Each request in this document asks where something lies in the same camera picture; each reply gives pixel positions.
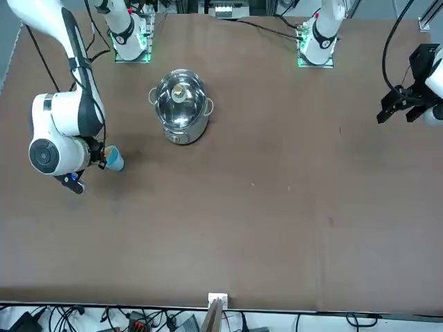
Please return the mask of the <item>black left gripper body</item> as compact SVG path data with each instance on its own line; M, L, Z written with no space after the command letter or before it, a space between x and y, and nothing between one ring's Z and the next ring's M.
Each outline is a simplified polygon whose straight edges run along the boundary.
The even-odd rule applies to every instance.
M410 68L414 79L410 88L413 92L424 91L425 80L431 74L435 56L440 49L440 44L420 44L409 56Z

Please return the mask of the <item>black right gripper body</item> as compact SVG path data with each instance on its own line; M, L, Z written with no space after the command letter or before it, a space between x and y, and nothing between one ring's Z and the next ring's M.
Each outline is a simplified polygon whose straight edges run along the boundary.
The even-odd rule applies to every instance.
M93 137L88 137L88 147L90 155L90 165L97 165L100 169L106 166L105 144Z

